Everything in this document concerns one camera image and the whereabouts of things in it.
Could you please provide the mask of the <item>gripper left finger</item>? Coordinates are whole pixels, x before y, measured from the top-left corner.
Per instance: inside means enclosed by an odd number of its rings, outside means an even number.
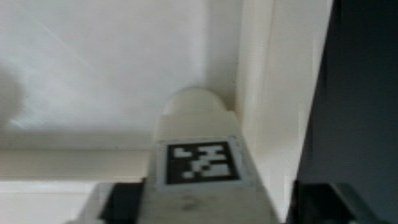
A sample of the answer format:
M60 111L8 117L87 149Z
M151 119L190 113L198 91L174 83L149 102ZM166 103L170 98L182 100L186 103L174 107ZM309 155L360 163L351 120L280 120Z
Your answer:
M97 183L88 194L85 205L78 216L67 221L67 224L104 224L101 212L104 209L110 193L113 191L113 183Z

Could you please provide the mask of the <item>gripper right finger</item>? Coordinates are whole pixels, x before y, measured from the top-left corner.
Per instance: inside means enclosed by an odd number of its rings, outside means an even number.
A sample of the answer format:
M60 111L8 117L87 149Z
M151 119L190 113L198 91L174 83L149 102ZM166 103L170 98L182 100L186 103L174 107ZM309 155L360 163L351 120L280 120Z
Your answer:
M353 187L344 183L332 183L330 188L351 215L348 224L381 224L381 220L371 211Z

